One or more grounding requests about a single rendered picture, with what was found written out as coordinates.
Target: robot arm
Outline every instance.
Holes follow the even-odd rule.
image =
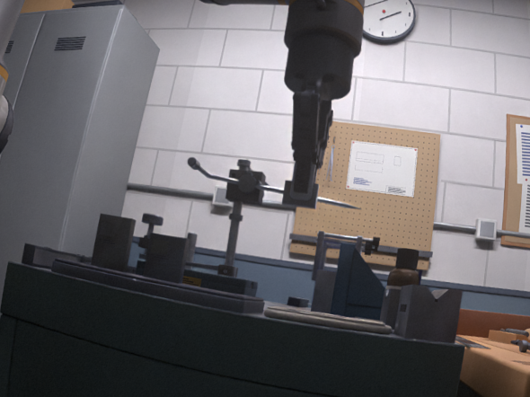
[[[360,53],[364,0],[201,0],[211,4],[287,4],[285,74],[293,101],[293,180],[284,203],[315,207],[333,121],[331,101],[349,93],[353,59]]]
[[[23,4],[24,0],[0,2],[0,153],[13,130],[13,108],[4,97],[5,83],[9,76],[4,64],[4,53]]]

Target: white brick wall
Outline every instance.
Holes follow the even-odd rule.
[[[227,174],[249,158],[271,185],[290,179],[292,93],[283,83],[285,6],[215,6],[199,0],[126,0],[160,47],[130,174],[134,183],[213,192],[186,164],[196,156]],[[350,94],[335,119],[441,135],[436,220],[502,221],[506,115],[530,116],[530,1],[416,0],[418,21],[400,43],[363,43]],[[268,200],[280,201],[268,193]],[[124,216],[146,232],[143,212],[164,216],[162,233],[199,234],[224,250],[229,222],[203,201],[129,192]],[[289,260],[294,215],[245,208],[241,253]],[[477,246],[434,232],[427,278],[530,290],[525,250]]]

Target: gray metal cabinet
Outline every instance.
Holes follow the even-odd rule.
[[[123,5],[21,16],[5,57],[0,286],[25,243],[90,255],[99,214],[121,214],[158,51]]]

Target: pegboard shelf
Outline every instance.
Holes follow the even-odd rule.
[[[413,147],[418,149],[414,197],[346,189],[352,141]],[[316,183],[319,196],[345,201],[361,210],[319,203],[316,209],[296,210],[293,233],[316,236],[319,231],[335,234],[380,237],[381,244],[430,251],[434,222],[440,136],[418,131],[367,125],[333,123]],[[326,178],[331,148],[334,148],[332,179]],[[290,251],[314,255],[314,245],[291,243]],[[328,258],[338,258],[339,250],[328,250]],[[395,266],[395,256],[372,254],[369,263]],[[420,260],[419,269],[427,269]]]

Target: white paper sheet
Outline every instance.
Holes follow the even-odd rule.
[[[519,232],[530,233],[530,185],[524,184],[521,194],[521,214],[519,215]]]
[[[414,197],[418,148],[351,142],[346,189]]]
[[[517,183],[530,182],[530,126],[516,125]]]

